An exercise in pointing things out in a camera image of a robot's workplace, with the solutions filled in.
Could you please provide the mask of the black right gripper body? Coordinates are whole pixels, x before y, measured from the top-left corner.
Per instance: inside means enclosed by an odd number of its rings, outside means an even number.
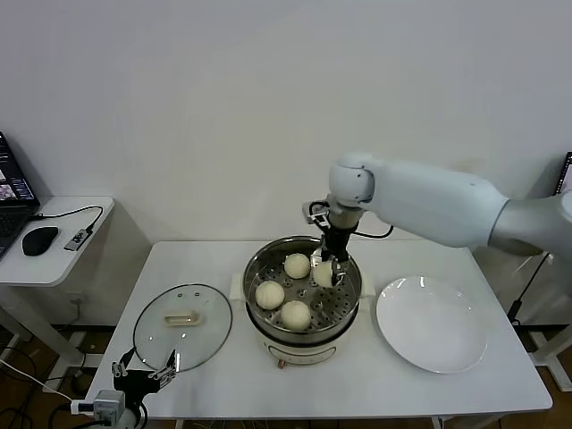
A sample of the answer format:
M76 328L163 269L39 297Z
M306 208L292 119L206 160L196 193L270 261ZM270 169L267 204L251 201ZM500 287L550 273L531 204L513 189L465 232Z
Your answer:
M345 263L349 260L347 250L351 229L340 229L331 226L325 230L322 237L321 258L323 261L337 260Z

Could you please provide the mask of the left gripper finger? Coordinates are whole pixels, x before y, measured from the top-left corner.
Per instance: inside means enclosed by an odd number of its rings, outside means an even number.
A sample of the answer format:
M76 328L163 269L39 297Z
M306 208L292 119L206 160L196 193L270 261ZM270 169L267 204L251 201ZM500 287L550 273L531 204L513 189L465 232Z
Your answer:
M167 385L176 376L179 368L179 354L174 349L167 358L164 367L153 372L149 378L157 381L159 385Z
M122 357L111 365L111 371L114 378L122 378L128 375L128 366L134 355L134 348L125 352Z

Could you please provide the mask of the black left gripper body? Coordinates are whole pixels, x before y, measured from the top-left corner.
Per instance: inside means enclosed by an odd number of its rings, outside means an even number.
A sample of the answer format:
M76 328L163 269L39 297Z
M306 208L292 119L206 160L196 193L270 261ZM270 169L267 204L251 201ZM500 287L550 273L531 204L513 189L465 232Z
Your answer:
M127 408L138 409L147 395L158 393L166 386L151 380L149 376L152 373L152 371L131 369L128 370L126 377L114 378L114 388L124 393Z

